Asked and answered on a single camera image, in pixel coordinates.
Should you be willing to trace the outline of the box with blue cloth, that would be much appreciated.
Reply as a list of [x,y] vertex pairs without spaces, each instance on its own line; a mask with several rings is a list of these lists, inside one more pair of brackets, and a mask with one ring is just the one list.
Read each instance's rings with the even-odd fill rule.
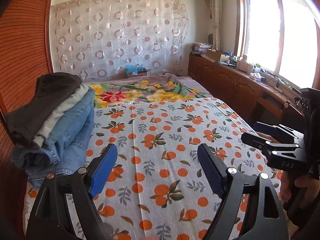
[[127,75],[127,78],[132,78],[147,76],[148,70],[142,66],[133,66],[131,64],[127,64],[125,67],[125,73]]

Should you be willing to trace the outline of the floral pink blanket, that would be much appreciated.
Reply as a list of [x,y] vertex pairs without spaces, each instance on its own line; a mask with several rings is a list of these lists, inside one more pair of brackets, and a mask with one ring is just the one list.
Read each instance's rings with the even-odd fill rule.
[[95,108],[106,108],[122,103],[149,103],[160,101],[191,100],[212,95],[197,81],[188,76],[164,74],[138,76],[129,79],[89,83],[95,91]]

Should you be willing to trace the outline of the dark blue folded jeans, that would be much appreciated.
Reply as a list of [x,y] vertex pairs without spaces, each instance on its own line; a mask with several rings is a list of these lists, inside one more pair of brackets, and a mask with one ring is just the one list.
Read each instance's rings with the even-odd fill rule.
[[86,151],[94,124],[94,108],[87,106],[80,115],[71,121],[58,122],[53,129],[49,143],[42,148],[27,148],[17,144],[12,150],[11,163],[20,170],[25,170],[28,181],[38,189],[47,174],[58,176],[73,174],[84,166]]

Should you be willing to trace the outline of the stack of books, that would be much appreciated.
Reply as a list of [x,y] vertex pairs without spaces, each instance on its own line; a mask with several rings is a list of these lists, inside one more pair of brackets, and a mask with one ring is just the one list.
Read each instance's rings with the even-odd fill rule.
[[191,50],[195,54],[205,54],[208,49],[212,49],[211,44],[199,43],[199,42],[191,43]]

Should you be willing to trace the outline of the window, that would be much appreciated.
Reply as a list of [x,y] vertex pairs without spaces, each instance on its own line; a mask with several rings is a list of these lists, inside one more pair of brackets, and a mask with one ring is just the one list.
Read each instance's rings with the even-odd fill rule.
[[304,0],[236,0],[236,48],[295,88],[318,86],[319,26]]

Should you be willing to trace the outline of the window curtain drape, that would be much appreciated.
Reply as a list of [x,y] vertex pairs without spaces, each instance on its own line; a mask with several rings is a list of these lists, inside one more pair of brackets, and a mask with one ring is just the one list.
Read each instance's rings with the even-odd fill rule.
[[209,35],[212,35],[213,49],[221,50],[222,0],[209,0]]

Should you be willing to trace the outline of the black pants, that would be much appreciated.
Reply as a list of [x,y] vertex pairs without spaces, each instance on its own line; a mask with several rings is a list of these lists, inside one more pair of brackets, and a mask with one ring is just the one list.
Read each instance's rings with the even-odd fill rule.
[[49,73],[37,79],[35,96],[28,104],[4,116],[7,133],[14,144],[30,146],[44,121],[82,84],[68,73]]

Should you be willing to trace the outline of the orange-print bed sheet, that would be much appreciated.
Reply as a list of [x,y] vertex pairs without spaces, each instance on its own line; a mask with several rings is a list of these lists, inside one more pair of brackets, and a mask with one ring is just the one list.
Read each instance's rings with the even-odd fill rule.
[[[221,203],[197,158],[206,144],[239,172],[268,174],[276,189],[281,172],[259,150],[242,143],[251,127],[217,98],[134,103],[95,108],[84,166],[108,144],[118,150],[103,191],[93,198],[114,239],[201,239]],[[27,184],[24,222],[38,194]]]

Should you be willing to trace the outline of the light blue folded jeans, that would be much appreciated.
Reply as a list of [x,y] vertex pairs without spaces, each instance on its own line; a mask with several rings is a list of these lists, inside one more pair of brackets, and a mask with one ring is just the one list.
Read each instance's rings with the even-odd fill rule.
[[84,97],[65,112],[54,126],[42,148],[61,158],[70,145],[86,149],[94,124],[95,91],[88,89]]

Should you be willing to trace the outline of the circle-pattern sheer curtain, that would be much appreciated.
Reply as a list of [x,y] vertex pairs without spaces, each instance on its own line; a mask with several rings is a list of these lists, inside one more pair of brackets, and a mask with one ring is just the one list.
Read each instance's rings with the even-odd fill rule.
[[84,82],[123,79],[129,67],[184,73],[182,0],[70,0],[52,6],[50,24],[55,70]]

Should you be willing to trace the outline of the beige folded pants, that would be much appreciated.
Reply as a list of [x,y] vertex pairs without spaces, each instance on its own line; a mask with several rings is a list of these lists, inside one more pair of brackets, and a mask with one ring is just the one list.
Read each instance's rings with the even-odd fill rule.
[[33,146],[36,148],[42,147],[44,141],[49,137],[51,131],[61,116],[63,116],[66,111],[74,107],[85,96],[88,90],[89,87],[87,85],[81,84],[72,95],[70,95],[52,111],[40,129],[36,132],[33,138]]

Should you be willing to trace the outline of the person's dark clothed body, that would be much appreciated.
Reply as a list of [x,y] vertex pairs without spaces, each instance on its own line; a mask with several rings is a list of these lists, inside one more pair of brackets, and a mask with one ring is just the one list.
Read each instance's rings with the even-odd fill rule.
[[314,200],[306,207],[298,207],[287,212],[291,222],[298,227],[291,239],[319,239],[319,200]]

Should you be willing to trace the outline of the white jug bottle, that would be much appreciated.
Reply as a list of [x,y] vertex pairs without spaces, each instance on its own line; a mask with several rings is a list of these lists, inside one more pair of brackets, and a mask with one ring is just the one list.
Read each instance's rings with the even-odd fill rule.
[[242,72],[247,72],[248,70],[248,62],[247,62],[247,55],[242,55],[239,57],[236,68]]

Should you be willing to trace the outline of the cardboard box on cabinet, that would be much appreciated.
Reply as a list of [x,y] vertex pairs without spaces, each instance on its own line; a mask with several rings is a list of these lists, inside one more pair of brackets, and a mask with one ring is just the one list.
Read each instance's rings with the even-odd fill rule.
[[216,62],[220,62],[221,55],[222,55],[221,51],[218,51],[218,50],[207,49],[206,51],[206,57]]

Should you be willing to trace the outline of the wooden sideboard cabinet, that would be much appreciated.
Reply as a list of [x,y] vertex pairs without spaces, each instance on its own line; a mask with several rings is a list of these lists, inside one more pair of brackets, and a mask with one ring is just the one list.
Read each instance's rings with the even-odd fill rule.
[[189,55],[188,75],[251,126],[256,122],[282,124],[303,132],[304,117],[294,100],[267,83],[254,81],[240,70],[194,54]]

